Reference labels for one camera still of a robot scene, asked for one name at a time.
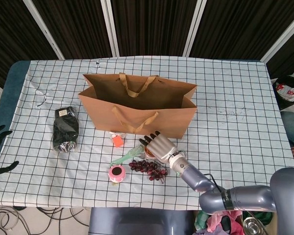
gray robotic arm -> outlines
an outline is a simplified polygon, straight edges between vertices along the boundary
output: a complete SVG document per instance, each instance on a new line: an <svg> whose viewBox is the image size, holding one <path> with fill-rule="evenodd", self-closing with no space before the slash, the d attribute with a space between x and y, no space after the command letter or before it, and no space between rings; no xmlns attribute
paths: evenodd
<svg viewBox="0 0 294 235"><path fill-rule="evenodd" d="M268 186L244 186L220 189L198 169L190 164L176 146L156 131L140 142L162 163L181 174L181 178L197 192L205 192L199 198L203 211L267 211L278 214L278 234L294 234L294 168L275 172Z"/></svg>

green brush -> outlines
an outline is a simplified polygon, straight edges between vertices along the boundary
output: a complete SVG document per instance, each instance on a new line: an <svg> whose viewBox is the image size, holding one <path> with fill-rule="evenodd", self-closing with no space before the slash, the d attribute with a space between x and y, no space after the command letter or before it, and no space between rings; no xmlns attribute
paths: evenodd
<svg viewBox="0 0 294 235"><path fill-rule="evenodd" d="M142 145L138 145L135 148L132 148L131 150L129 150L128 153L124 157L116 159L113 162L111 162L110 167L113 164L119 165L122 162L124 162L125 160L130 159L130 158L134 158L134 157L136 157L137 155L139 155L140 153L143 153L143 152L144 152L144 147Z"/></svg>

black curtain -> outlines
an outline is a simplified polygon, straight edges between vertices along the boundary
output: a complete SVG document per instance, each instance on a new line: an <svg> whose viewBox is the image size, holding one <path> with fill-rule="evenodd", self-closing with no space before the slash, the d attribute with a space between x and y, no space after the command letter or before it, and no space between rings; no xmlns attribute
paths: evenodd
<svg viewBox="0 0 294 235"><path fill-rule="evenodd" d="M120 56L182 56L196 0L112 0Z"/></svg>
<svg viewBox="0 0 294 235"><path fill-rule="evenodd" d="M66 59L111 57L100 0L33 0Z"/></svg>
<svg viewBox="0 0 294 235"><path fill-rule="evenodd" d="M271 78L291 75L294 72L294 34L268 61L267 67Z"/></svg>
<svg viewBox="0 0 294 235"><path fill-rule="evenodd" d="M0 0L0 87L19 60L57 59L22 0Z"/></svg>
<svg viewBox="0 0 294 235"><path fill-rule="evenodd" d="M191 57L260 60L294 20L294 0L208 0Z"/></svg>

checkered tablecloth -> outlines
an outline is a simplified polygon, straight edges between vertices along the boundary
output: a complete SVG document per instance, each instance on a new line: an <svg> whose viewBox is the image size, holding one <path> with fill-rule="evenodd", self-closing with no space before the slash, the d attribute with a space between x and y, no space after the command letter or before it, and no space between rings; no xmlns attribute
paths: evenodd
<svg viewBox="0 0 294 235"><path fill-rule="evenodd" d="M173 171L164 184L126 166L120 184L108 180L109 163L138 145L127 134L114 148L108 132L96 130L78 98L85 73L158 74L196 83L198 110L183 139L189 161L211 173L224 188L268 185L278 169L294 166L282 119L264 63L168 56L32 61L0 154L0 204L55 207L146 207L198 210L199 194ZM78 112L78 152L52 150L54 111Z"/></svg>

paper bag handle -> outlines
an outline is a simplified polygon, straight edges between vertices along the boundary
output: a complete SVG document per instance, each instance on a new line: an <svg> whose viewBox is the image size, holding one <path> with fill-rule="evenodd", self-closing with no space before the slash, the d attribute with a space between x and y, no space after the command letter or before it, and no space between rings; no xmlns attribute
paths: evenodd
<svg viewBox="0 0 294 235"><path fill-rule="evenodd" d="M142 130L142 128L145 126L145 125L149 125L151 124L155 119L156 117L159 115L158 112L155 112L154 115L152 115L151 117L148 117L142 124L140 124L139 127L137 128L134 128L133 126L131 126L130 124L128 123L125 123L123 122L121 119L123 118L122 117L122 114L120 113L120 111L118 110L118 108L116 106L113 106L112 108L112 112L114 113L114 115L117 117L118 121L121 123L121 125L123 127L125 127L126 130L128 130L130 133L137 133L139 131Z"/></svg>
<svg viewBox="0 0 294 235"><path fill-rule="evenodd" d="M143 87L141 88L141 90L139 92L134 92L134 91L131 91L129 88L128 88L128 85L127 85L127 80L126 80L126 75L125 73L123 72L120 72L119 73L120 75L120 80L122 82L122 85L125 87L126 91L127 91L127 94L130 96L130 97L133 97L133 98L136 98L140 93L144 92L147 87L149 86L150 83L152 83L155 78L157 77L157 75L154 75L154 76L150 76L147 78L145 84L143 85Z"/></svg>

